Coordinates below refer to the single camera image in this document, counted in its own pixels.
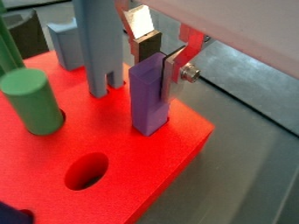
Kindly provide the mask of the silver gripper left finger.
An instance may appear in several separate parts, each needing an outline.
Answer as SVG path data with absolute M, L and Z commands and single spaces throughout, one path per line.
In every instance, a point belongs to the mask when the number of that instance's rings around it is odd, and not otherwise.
M 129 8 L 129 0 L 114 0 L 114 6 L 137 64 L 160 52 L 162 34 L 154 29 L 150 11 L 145 5 Z

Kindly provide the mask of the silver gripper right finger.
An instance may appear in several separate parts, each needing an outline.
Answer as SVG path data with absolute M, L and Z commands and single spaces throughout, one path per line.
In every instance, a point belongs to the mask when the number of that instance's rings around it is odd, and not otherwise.
M 206 42 L 205 35 L 181 24 L 178 39 L 185 43 L 162 59 L 161 99 L 170 102 L 182 91 L 184 82 L 193 83 L 200 77 L 200 69 L 190 63 Z

